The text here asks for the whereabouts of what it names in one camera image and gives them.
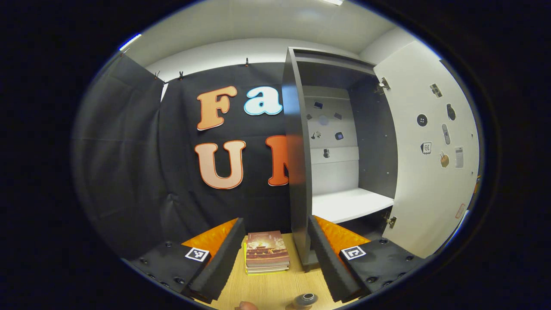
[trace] white wall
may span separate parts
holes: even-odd
[[[409,32],[403,30],[400,27],[396,27],[384,33],[378,39],[368,45],[360,53],[360,58],[364,61],[372,63],[373,65],[378,65],[385,58],[389,57],[392,53],[396,52],[397,50],[403,48],[413,41],[421,42]],[[424,43],[422,43],[422,45],[428,50],[431,50]]]
[[[255,62],[285,62],[287,48],[307,47],[330,52],[339,52],[353,58],[359,58],[355,53],[338,49],[333,46],[314,42],[290,39],[242,39],[218,42],[195,47],[179,52],[156,63],[147,66],[150,72],[158,72],[163,81],[203,70]]]

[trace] cabinet door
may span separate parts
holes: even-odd
[[[439,57],[417,41],[374,71],[390,87],[384,92],[398,146],[390,214],[396,222],[383,237],[426,258],[448,239],[473,196],[479,165],[473,111]]]

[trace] white shelf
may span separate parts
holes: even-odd
[[[337,224],[380,211],[393,204],[392,198],[356,188],[314,195],[312,214]]]

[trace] wooden surface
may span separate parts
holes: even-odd
[[[258,310],[290,309],[293,298],[300,294],[314,293],[318,301],[311,310],[335,309],[343,305],[333,302],[319,267],[304,272],[300,264],[293,234],[283,234],[283,241],[290,258],[289,270],[270,275],[247,275],[243,248],[235,258],[234,268],[218,300],[206,304],[215,309],[235,309],[241,301],[254,303]]]

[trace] black curtain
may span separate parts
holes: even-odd
[[[289,187],[270,186],[272,151],[266,138],[285,135],[284,113],[251,116],[244,111],[247,92],[255,87],[270,86],[279,92],[283,63],[254,63],[201,71],[169,82],[161,103],[159,149],[161,167],[170,193],[165,204],[171,227],[181,239],[193,237],[235,217],[243,217],[248,232],[290,231]],[[201,102],[197,96],[219,88],[234,86],[235,97],[229,97],[230,108],[224,123],[198,131]],[[195,146],[216,143],[215,166],[218,175],[230,174],[228,152],[223,144],[243,140],[244,176],[241,184],[230,190],[211,188],[201,179]]]
[[[121,257],[170,237],[158,151],[163,81],[125,55],[98,73],[72,133],[75,188],[88,218]]]

